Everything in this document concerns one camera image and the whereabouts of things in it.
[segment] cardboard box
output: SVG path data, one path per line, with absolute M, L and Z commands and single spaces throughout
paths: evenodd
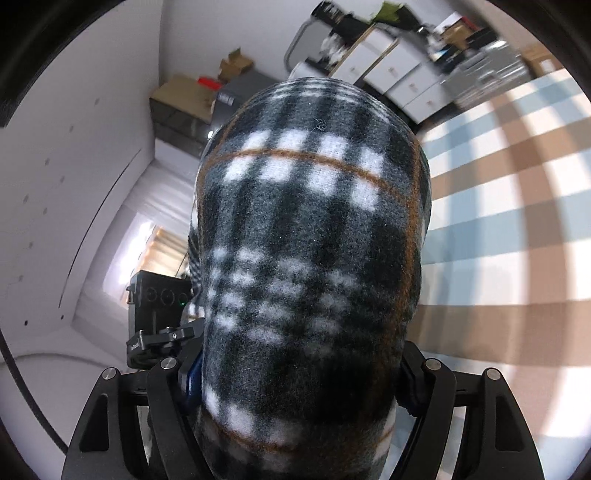
M 441 37 L 448 45 L 454 45 L 463 51 L 468 48 L 466 39 L 473 33 L 474 32 L 468 28 L 462 20 L 460 20 L 447 28 Z
M 523 58 L 523 61 L 536 78 L 564 68 L 550 50 L 541 43 L 534 43 L 524 48 L 521 52 L 521 58 Z
M 175 75 L 156 90 L 151 98 L 210 124 L 216 92 L 189 77 Z
M 229 82 L 242 73 L 248 72 L 254 64 L 254 61 L 242 55 L 238 48 L 231 52 L 227 59 L 222 60 L 217 78 L 223 82 Z

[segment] fleece cover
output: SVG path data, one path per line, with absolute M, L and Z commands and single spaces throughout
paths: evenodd
M 347 83 L 280 83 L 214 135 L 193 207 L 214 476 L 377 479 L 431 212 L 413 133 Z

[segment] white drawer unit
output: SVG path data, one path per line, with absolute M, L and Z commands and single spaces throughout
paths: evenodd
M 343 63 L 331 72 L 330 77 L 337 80 L 344 80 L 348 83 L 355 83 L 372 66 L 378 57 L 379 55 L 376 52 L 367 48 L 363 43 L 360 43 L 343 60 Z
M 380 93 L 385 93 L 415 68 L 421 59 L 419 52 L 402 41 L 365 76 L 365 81 Z
M 393 43 L 394 39 L 379 28 L 374 28 L 369 32 L 368 36 L 365 37 L 362 42 L 364 46 L 374 50 L 378 55 L 381 55 L 388 50 Z
M 399 107 L 403 107 L 438 82 L 439 75 L 428 65 L 422 64 L 390 88 L 386 96 Z
M 451 101 L 447 90 L 441 84 L 436 83 L 407 106 L 403 107 L 402 110 L 419 124 L 435 112 L 441 110 Z

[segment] black camera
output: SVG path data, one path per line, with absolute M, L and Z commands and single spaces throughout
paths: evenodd
M 195 336 L 191 323 L 180 326 L 183 309 L 193 297 L 190 280 L 141 270 L 127 291 L 127 365 L 150 369 L 165 357 L 177 356 Z

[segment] green object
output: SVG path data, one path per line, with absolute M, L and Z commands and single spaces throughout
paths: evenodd
M 398 10 L 402 5 L 400 4 L 391 4 L 390 2 L 384 2 L 382 4 L 382 8 L 376 14 L 375 17 L 372 18 L 372 22 L 374 23 L 386 23 L 386 24 L 396 24 L 400 20 L 398 18 Z

